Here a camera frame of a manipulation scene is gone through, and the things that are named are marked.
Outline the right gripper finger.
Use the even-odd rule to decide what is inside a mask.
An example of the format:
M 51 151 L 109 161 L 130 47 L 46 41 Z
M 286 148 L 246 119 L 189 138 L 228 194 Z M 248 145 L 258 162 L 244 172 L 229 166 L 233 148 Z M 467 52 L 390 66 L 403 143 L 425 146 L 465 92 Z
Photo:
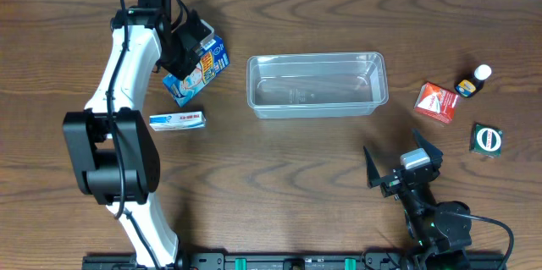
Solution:
M 367 168 L 367 186 L 372 189 L 380 185 L 380 174 L 367 147 L 363 147 Z
M 423 148 L 431 161 L 441 161 L 443 152 L 427 141 L 417 129 L 412 130 L 414 140 L 420 148 Z

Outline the blue fever patch box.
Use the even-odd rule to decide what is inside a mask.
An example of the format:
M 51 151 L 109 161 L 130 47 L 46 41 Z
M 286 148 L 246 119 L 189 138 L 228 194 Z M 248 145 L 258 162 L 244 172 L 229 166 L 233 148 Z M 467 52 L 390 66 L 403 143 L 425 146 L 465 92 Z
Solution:
M 190 99 L 230 65 L 224 41 L 220 36 L 215 35 L 210 42 L 198 50 L 197 54 L 200 61 L 186 78 L 178 80 L 171 74 L 163 78 L 166 90 L 180 107 L 186 105 Z

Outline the red white medicine box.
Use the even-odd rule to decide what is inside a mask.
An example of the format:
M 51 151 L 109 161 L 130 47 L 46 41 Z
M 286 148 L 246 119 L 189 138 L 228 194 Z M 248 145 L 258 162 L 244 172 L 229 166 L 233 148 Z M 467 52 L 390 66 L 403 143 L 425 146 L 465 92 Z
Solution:
M 414 111 L 449 124 L 454 118 L 458 98 L 456 93 L 427 82 L 421 87 Z

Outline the white blue medicine box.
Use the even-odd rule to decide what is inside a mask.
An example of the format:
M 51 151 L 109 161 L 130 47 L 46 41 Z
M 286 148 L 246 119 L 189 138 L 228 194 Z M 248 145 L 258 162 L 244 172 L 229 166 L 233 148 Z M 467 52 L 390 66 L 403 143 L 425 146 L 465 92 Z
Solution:
M 206 125 L 203 112 L 168 113 L 149 117 L 149 124 L 155 131 L 198 129 Z

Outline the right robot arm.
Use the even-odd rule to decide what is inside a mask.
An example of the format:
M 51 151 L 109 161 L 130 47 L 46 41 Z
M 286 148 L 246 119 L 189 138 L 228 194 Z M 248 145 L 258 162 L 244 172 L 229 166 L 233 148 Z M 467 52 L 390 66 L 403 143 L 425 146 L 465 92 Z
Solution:
M 472 244 L 469 207 L 460 201 L 437 202 L 429 183 L 440 176 L 443 152 L 414 130 L 417 149 L 400 157 L 401 165 L 382 176 L 364 148 L 367 185 L 401 202 L 406 227 L 418 248 L 399 259 L 400 269 L 469 269 L 465 248 Z

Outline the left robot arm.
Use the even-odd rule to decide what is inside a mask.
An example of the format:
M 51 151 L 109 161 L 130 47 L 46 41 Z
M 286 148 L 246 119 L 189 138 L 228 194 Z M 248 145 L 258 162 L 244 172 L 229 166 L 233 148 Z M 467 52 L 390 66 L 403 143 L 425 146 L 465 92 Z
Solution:
M 156 190 L 160 158 L 142 115 L 150 77 L 166 69 L 178 80 L 200 61 L 214 30 L 180 0 L 122 4 L 111 19 L 113 47 L 101 82 L 84 110 L 66 113 L 63 133 L 80 191 L 93 196 L 121 222 L 134 253 L 82 260 L 84 269 L 188 269 Z

